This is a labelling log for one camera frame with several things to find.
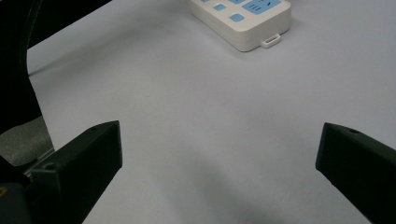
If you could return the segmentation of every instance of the table surface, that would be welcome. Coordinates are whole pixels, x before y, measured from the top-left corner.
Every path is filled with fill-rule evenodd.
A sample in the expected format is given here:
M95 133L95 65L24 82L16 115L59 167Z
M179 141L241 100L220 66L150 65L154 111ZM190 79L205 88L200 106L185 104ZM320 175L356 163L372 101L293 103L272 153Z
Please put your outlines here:
M113 0L28 51L56 149L119 120L123 167L84 221L369 223L315 169L324 122L396 148L396 1L290 0L239 52L186 0Z

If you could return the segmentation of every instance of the white plastic device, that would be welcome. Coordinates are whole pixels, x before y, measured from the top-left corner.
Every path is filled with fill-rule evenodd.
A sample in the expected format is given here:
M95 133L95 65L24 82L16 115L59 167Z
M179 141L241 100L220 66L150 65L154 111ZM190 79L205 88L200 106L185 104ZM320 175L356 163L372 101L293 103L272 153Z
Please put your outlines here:
M240 51L279 43L290 28L285 0L189 0L191 13Z

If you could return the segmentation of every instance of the white device casing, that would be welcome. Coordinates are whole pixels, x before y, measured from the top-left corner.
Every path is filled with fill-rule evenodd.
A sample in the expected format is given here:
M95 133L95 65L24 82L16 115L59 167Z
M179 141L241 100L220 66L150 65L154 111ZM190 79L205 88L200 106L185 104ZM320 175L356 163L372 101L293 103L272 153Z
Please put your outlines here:
M240 51L249 51L263 46L270 48L280 41L280 35L290 28L290 3L280 3L262 14L255 15L227 0L189 0L191 13L218 33L227 42ZM226 4L227 8L218 11L214 6ZM242 14L245 18L235 22L230 17Z

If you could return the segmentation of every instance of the blue panel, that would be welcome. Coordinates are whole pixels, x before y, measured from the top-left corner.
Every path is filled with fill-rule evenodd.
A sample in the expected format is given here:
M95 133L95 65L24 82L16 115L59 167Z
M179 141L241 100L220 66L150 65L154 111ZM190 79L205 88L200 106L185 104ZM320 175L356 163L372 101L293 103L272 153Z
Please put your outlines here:
M241 2L245 2L245 0L229 0L232 3L239 4Z
M230 17L231 20L236 21L236 22L242 21L244 18L245 18L245 17L242 16L241 14L233 14L233 15Z
M224 6L223 4L218 4L214 7L214 9L217 11L222 11L224 8L226 8L226 6Z
M253 0L243 5L242 8L253 14L259 15L278 4L280 4L279 0Z

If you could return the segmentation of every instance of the gray carpet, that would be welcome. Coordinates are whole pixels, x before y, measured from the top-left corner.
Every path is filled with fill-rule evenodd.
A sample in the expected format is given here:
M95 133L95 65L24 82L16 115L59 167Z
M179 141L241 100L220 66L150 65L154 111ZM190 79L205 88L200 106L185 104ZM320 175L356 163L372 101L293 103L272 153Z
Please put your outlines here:
M0 155L14 166L21 166L53 150L43 117L0 134Z

